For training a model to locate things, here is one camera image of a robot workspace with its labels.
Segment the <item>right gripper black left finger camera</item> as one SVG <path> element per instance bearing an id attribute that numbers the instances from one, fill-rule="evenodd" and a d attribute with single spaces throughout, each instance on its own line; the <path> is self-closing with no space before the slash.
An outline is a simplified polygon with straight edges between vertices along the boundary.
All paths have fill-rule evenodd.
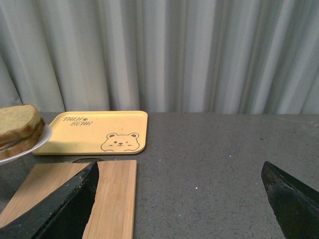
<path id="1" fill-rule="evenodd" d="M 88 224 L 99 181 L 92 162 L 46 198 L 0 230 L 2 239 L 80 239 Z"/>

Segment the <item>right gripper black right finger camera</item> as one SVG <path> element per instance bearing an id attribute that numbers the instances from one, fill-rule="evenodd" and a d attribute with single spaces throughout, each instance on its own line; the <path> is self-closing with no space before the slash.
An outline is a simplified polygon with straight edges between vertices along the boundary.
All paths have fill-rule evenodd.
<path id="1" fill-rule="evenodd" d="M 287 239 L 319 237 L 319 193 L 271 162 L 261 178 L 268 201 Z"/>

